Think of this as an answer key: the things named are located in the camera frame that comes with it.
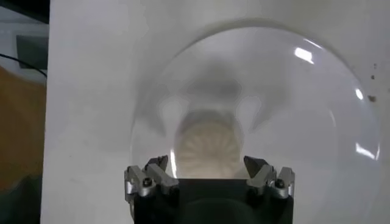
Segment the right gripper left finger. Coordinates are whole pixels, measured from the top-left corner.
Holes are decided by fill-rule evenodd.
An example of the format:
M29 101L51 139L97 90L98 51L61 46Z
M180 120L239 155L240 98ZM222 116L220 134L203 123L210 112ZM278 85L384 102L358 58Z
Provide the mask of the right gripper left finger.
M157 192L175 197L179 193L179 181L166 173L168 155L151 158L141 169L128 166L124 171L125 200L130 203L136 196L151 197Z

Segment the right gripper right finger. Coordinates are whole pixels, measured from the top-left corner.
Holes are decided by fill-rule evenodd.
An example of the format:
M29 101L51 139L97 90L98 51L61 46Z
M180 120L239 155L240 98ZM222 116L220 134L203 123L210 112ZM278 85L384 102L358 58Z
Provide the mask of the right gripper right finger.
M288 198L294 196L295 173L290 167L282 167L279 172L264 159L251 156L244 157L244 165L249 174L246 181L249 187L263 195L270 190L274 198Z

